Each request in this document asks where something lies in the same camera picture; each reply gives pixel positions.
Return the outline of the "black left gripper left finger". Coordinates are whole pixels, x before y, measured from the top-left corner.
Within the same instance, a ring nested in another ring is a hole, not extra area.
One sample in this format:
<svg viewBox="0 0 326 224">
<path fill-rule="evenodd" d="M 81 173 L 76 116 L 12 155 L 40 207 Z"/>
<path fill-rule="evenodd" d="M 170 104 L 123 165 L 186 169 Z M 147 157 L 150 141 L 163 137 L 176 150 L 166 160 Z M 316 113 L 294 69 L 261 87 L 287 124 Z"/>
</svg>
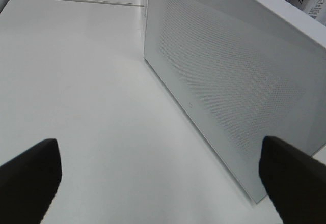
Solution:
<svg viewBox="0 0 326 224">
<path fill-rule="evenodd" d="M 1 223 L 41 223 L 62 174 L 54 138 L 44 139 L 1 165 Z"/>
</svg>

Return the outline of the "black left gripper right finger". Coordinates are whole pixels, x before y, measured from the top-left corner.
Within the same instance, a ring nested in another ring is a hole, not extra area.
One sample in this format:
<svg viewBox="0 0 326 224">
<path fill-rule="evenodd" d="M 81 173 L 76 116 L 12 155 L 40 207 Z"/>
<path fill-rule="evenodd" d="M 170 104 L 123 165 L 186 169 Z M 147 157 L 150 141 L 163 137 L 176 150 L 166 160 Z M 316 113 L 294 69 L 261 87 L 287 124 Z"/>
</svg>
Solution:
<svg viewBox="0 0 326 224">
<path fill-rule="evenodd" d="M 283 223 L 325 223 L 325 164 L 266 136 L 259 177 Z"/>
</svg>

